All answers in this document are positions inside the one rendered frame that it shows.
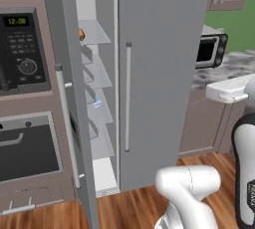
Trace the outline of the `brown base cupboards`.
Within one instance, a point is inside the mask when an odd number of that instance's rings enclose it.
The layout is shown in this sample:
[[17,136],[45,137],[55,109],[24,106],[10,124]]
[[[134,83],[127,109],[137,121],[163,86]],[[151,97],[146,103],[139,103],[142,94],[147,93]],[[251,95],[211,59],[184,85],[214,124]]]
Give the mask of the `brown base cupboards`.
[[209,100],[205,89],[191,91],[178,157],[228,153],[232,128],[243,113],[243,103],[222,104]]

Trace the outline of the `brown drawer front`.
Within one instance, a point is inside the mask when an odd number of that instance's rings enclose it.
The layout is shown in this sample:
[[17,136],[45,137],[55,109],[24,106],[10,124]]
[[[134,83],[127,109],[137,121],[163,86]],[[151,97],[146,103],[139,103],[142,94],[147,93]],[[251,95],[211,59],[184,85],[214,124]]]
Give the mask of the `brown drawer front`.
[[0,193],[0,216],[2,211],[8,208],[10,201],[14,201],[13,207],[16,208],[27,205],[29,197],[32,197],[36,208],[75,200],[73,179],[57,179],[45,184],[28,186],[21,190],[8,190]]

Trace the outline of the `grey door with dispenser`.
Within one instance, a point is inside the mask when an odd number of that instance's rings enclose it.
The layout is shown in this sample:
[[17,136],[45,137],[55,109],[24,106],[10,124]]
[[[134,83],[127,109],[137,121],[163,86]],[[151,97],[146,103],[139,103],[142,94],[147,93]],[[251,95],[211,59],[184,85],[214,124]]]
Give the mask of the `grey door with dispenser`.
[[63,66],[78,170],[84,175],[76,189],[90,229],[100,229],[76,0],[45,0],[45,4],[56,64]]

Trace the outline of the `black toaster oven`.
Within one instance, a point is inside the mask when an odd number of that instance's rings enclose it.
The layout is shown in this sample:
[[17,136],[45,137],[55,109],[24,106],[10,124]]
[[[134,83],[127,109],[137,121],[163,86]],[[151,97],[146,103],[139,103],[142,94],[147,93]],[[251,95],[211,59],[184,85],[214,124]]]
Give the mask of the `black toaster oven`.
[[217,68],[221,65],[228,41],[228,35],[222,31],[203,26],[196,59],[196,69]]

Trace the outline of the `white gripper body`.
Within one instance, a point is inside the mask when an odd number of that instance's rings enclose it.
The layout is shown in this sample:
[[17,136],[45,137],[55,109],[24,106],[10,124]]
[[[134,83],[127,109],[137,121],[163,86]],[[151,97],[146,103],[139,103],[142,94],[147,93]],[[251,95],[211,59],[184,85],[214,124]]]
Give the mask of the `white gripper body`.
[[205,95],[208,99],[223,104],[238,103],[248,98],[248,95],[244,93],[247,83],[247,79],[231,79],[212,83],[206,86]]

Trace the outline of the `grey fridge body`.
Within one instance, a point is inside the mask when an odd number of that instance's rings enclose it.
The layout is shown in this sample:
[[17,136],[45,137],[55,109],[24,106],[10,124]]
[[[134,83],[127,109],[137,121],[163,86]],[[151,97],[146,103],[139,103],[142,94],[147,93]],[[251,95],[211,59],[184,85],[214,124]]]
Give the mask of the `grey fridge body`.
[[[111,42],[108,44],[83,45],[81,44],[82,56],[89,59],[93,55],[99,55],[112,82],[112,86],[103,88],[105,98],[111,111],[113,122],[105,123],[114,156],[93,159],[93,170],[95,179],[96,195],[103,197],[116,194],[119,188],[119,77],[118,77],[118,0],[76,0],[78,20],[97,20]],[[87,105],[96,100],[95,89],[85,84]],[[93,122],[89,118],[89,125],[99,128],[104,122]]]

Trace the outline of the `plain grey fridge door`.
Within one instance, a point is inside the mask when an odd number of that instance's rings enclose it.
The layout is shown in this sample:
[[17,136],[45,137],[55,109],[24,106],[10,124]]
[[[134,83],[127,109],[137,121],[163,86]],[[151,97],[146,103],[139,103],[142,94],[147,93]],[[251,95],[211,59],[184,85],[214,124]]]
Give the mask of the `plain grey fridge door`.
[[122,191],[152,185],[160,168],[176,165],[206,7],[207,0],[119,0]]

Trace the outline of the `black built-in microwave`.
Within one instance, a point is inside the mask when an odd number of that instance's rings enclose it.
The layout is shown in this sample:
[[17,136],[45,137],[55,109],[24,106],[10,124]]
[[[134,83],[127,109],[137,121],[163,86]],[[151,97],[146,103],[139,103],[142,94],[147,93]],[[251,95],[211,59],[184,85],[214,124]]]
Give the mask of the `black built-in microwave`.
[[50,89],[36,9],[0,8],[0,97]]

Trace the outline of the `brown tall cabinet frame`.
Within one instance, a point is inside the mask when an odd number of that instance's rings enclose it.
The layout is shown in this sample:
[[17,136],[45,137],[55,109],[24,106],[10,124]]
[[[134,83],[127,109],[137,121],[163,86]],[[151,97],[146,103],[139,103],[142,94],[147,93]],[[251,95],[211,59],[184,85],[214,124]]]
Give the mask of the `brown tall cabinet frame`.
[[62,158],[63,170],[0,182],[0,193],[7,192],[8,190],[21,190],[28,186],[45,184],[57,179],[72,178],[76,196],[76,185],[57,83],[55,71],[56,60],[45,0],[0,0],[0,8],[18,7],[34,7],[37,11],[51,89],[47,92],[0,97],[0,117],[51,112]]

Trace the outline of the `black built-in oven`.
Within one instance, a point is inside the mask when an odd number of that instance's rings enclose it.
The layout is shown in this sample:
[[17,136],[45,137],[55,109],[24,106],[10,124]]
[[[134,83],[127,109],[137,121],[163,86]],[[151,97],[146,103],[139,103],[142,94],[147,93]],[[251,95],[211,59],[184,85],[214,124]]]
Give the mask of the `black built-in oven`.
[[0,117],[0,141],[21,132],[21,143],[0,147],[0,182],[63,170],[51,112]]

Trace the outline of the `glass fridge shelf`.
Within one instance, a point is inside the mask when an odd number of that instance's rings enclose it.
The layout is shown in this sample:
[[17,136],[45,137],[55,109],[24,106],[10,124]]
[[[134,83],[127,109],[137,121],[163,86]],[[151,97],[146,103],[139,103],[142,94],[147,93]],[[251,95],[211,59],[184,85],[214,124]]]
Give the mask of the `glass fridge shelf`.
[[112,86],[110,77],[99,55],[93,55],[91,59],[82,56],[84,83],[92,89],[103,89]]
[[95,89],[95,92],[96,92],[96,99],[101,100],[103,103],[102,103],[102,106],[98,109],[94,107],[94,102],[87,105],[89,118],[93,122],[104,122],[104,123],[113,122],[114,120],[113,120],[113,117],[109,109],[103,90]]
[[108,44],[111,42],[105,30],[95,19],[80,20],[79,28],[85,33],[85,39],[82,42],[83,45]]
[[115,155],[107,127],[104,123],[99,128],[89,125],[89,131],[93,159]]

